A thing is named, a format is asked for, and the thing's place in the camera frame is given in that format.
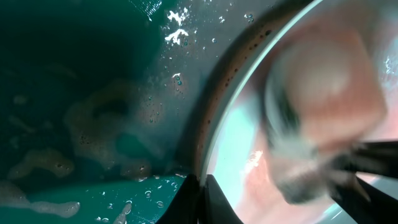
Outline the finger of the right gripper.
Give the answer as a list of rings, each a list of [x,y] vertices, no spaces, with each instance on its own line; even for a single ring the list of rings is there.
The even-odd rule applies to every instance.
[[[397,224],[397,199],[355,177],[354,185],[335,186],[331,198],[359,224]]]
[[[397,141],[353,144],[330,162],[332,168],[397,178]]]

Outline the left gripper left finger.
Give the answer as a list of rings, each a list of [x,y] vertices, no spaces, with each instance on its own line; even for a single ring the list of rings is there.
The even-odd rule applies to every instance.
[[[156,224],[197,224],[200,185],[195,175],[186,176],[174,199]]]

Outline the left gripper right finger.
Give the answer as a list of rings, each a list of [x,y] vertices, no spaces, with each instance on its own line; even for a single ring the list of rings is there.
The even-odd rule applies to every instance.
[[[207,175],[203,194],[205,224],[243,224],[213,175]]]

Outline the light blue plate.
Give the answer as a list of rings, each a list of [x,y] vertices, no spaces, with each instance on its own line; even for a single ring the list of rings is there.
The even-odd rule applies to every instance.
[[[229,203],[229,208],[221,209],[229,223],[397,222],[396,175],[363,174],[363,187],[373,198],[370,205],[360,204],[356,197],[289,205],[269,180],[263,109],[266,73],[283,41],[322,14],[349,23],[366,41],[389,94],[389,115],[372,133],[372,145],[385,150],[397,146],[397,2],[311,2],[296,15],[271,24],[270,36],[253,44],[255,51],[242,70],[228,78],[228,93],[220,98],[205,173],[217,181]]]

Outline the pink sponge with dark scourer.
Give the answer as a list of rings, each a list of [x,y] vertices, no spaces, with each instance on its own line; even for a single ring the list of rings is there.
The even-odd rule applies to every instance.
[[[367,198],[353,173],[334,166],[387,114],[360,34],[318,21],[277,48],[264,91],[271,180],[290,204],[338,198],[342,187]]]

